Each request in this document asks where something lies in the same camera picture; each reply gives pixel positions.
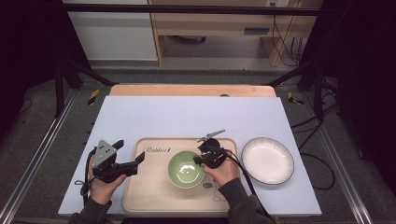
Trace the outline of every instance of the gray carpet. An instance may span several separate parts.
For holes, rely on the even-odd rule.
[[[263,84],[278,76],[274,74],[261,74],[253,71],[136,71],[133,74],[115,70],[110,73],[98,71],[104,77],[120,83],[196,83],[196,84]],[[78,164],[84,143],[89,138],[89,131],[95,122],[101,103],[110,88],[82,76],[85,81],[79,91],[76,101],[72,105],[62,129],[53,142],[46,159],[42,163],[32,186],[29,188],[15,220],[27,218],[55,219],[53,223],[65,220],[66,217],[57,215],[63,199],[64,191],[70,182],[75,167]],[[99,89],[100,93],[93,105],[87,105],[93,90]],[[299,92],[290,85],[296,100],[302,100]],[[290,124],[296,124],[311,118],[306,105],[297,105],[288,101],[288,91],[279,88],[276,94],[282,99]],[[54,83],[49,81],[33,87],[26,92],[26,97],[32,100],[32,105],[20,113],[15,120],[9,135],[0,143],[0,168],[3,174],[0,177],[1,191],[0,202],[4,206],[6,199],[18,184],[25,168],[35,151],[40,145],[45,133],[53,121],[55,113]],[[326,106],[335,103],[331,96],[324,101]],[[307,130],[314,123],[296,128],[294,131]],[[335,145],[337,152],[350,173],[364,204],[374,223],[396,223],[396,200],[390,192],[375,166],[369,161],[358,157],[351,134],[337,109],[327,113],[323,124]],[[295,139],[299,146],[311,133],[296,133]],[[302,152],[314,154],[327,161],[324,146],[318,134],[304,145]],[[328,186],[331,183],[331,174],[320,162],[308,157],[304,164],[313,185]],[[281,223],[357,223],[350,209],[348,201],[338,181],[329,190],[317,190],[319,205],[323,215],[320,217],[282,217]]]

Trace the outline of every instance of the sleeve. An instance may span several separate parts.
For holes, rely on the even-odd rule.
[[[255,195],[247,195],[239,178],[226,183],[219,191],[230,205],[230,224],[273,224],[273,221],[264,215],[259,199]]]
[[[108,204],[99,204],[94,201],[91,197],[88,199],[84,208],[80,213],[73,214],[68,224],[111,224],[112,222],[105,218],[108,209],[111,206],[111,202]]]

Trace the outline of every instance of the person's left hand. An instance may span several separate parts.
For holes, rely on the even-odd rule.
[[[90,176],[93,176],[92,163],[94,156],[91,157],[90,160]],[[127,175],[120,175],[116,180],[111,183],[105,183],[100,179],[94,179],[91,182],[91,198],[100,204],[107,204],[111,196],[113,196],[114,191],[117,189],[119,185],[125,180]]]

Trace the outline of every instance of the floor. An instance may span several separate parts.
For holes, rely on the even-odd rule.
[[[265,84],[293,69],[293,61],[282,55],[285,64],[272,67],[257,37],[208,37],[204,43],[195,40],[171,37],[165,49],[163,66],[130,64],[135,70],[96,67],[103,77],[120,83],[196,83],[196,84]],[[7,204],[18,187],[26,169],[43,143],[49,145],[40,157],[35,173],[26,178],[29,188],[20,191],[17,197],[13,223],[65,223],[57,211],[64,191],[74,173],[84,143],[89,138],[101,103],[109,92],[90,77],[81,75],[84,86],[75,94],[62,126],[53,141],[45,142],[47,131],[52,129],[55,113],[53,80],[33,87],[26,92],[26,102],[7,138],[0,143],[0,164],[4,173],[0,177],[1,206]],[[299,92],[295,86],[298,78],[292,78],[276,87],[288,116],[290,125],[314,116],[312,92]],[[336,85],[336,80],[329,80]],[[100,90],[95,103],[87,102],[92,90]],[[324,108],[336,104],[331,92],[323,92]],[[324,123],[304,144],[317,124],[292,129],[297,146],[302,152],[321,158],[335,170],[336,181],[332,188],[323,190],[332,183],[329,168],[317,159],[303,156],[316,193],[322,216],[281,217],[279,223],[396,223],[396,200],[375,166],[358,155],[352,134],[345,125],[337,107],[325,115]]]

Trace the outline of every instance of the white table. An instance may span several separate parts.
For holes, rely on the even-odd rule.
[[[225,129],[219,137],[237,144],[239,155],[244,145],[256,137],[270,137],[287,147],[294,159],[294,173],[285,183],[269,186],[252,178],[253,186],[272,216],[318,216],[318,200],[304,168],[283,105],[276,97],[207,97],[207,96],[107,96],[76,172],[60,207],[60,215],[82,209],[80,186],[84,179],[88,153],[100,139],[108,143],[124,140],[117,162],[130,161],[135,143],[146,137],[202,137]],[[242,177],[245,189],[247,182]],[[122,206],[125,183],[112,197],[109,214],[132,217]]]

